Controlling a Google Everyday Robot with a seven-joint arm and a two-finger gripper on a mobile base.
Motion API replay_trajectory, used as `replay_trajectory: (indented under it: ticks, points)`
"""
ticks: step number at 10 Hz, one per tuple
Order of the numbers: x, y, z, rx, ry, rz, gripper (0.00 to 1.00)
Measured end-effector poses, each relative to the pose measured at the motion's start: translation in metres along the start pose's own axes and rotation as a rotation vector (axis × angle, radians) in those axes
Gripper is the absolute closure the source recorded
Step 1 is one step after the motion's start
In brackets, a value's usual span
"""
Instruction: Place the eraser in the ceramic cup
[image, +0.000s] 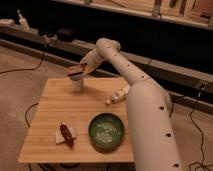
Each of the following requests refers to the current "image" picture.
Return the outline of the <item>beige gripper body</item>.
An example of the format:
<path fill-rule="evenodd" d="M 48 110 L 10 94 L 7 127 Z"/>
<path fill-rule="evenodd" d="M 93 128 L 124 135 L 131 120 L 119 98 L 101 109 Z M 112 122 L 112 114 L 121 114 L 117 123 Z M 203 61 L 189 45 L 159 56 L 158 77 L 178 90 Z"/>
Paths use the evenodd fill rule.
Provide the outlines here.
<path fill-rule="evenodd" d="M 84 74 L 89 74 L 96 69 L 95 55 L 88 53 L 80 60 L 80 64 L 85 66 Z"/>

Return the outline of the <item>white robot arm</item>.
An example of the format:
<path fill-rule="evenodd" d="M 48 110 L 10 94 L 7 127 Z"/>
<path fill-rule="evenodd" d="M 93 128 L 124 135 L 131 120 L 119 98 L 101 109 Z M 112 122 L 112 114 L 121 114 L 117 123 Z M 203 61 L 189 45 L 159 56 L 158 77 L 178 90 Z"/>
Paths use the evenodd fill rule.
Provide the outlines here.
<path fill-rule="evenodd" d="M 120 54 L 120 43 L 97 40 L 81 63 L 85 74 L 108 60 L 130 85 L 126 113 L 136 171 L 183 171 L 169 118 L 170 96 L 151 76 Z"/>

